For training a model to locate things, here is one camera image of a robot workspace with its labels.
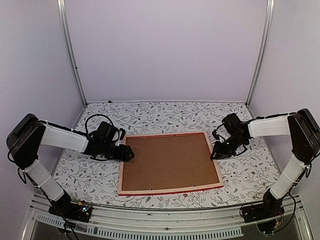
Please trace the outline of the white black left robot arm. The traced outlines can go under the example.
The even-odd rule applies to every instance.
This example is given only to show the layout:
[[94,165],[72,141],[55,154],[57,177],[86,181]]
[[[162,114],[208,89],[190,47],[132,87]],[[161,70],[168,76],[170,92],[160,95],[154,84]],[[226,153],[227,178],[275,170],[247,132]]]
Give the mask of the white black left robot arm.
[[86,122],[84,131],[78,131],[28,113],[6,138],[8,160],[55,202],[55,209],[63,217],[74,213],[74,205],[65,199],[68,194],[39,160],[42,147],[57,153],[69,150],[100,162],[127,162],[135,156],[129,145],[118,143],[124,139],[126,131],[115,127],[110,119],[102,121],[93,131],[89,131],[87,125]]

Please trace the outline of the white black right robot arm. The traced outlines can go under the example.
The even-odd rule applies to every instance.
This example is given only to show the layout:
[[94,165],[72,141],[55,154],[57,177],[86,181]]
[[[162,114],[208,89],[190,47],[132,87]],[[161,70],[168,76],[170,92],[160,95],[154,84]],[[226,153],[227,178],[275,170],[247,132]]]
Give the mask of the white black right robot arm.
[[228,114],[222,119],[221,126],[228,133],[228,138],[216,141],[210,159],[223,160],[238,155],[240,146],[246,147],[255,138],[287,137],[286,147],[290,150],[286,156],[279,178],[266,191],[265,200],[259,206],[262,218],[269,218],[278,210],[276,201],[285,197],[293,186],[297,185],[302,175],[320,154],[320,127],[307,108],[298,111],[261,116],[247,121],[240,120],[235,114]]

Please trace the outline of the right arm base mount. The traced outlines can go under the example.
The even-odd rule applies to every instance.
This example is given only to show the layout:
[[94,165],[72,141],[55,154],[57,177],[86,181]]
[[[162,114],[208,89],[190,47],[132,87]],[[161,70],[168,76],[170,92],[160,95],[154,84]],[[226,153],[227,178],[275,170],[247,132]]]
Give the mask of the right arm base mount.
[[[246,203],[243,204],[239,209],[239,215],[244,219],[245,223],[256,222],[260,220],[265,220],[268,218],[280,216],[279,219],[274,218],[270,221],[265,221],[257,224],[257,229],[260,233],[265,236],[273,235],[284,230],[293,220],[296,209],[297,209],[297,201],[291,194],[292,187],[289,191],[284,195],[284,197],[280,199],[274,198],[271,194],[271,190],[268,189],[266,193],[263,195],[263,201],[259,204],[251,204]],[[283,207],[283,199],[286,196],[290,196],[290,198],[294,202],[293,213],[290,216],[289,220],[285,225],[280,228],[280,225],[284,221],[284,207]]]

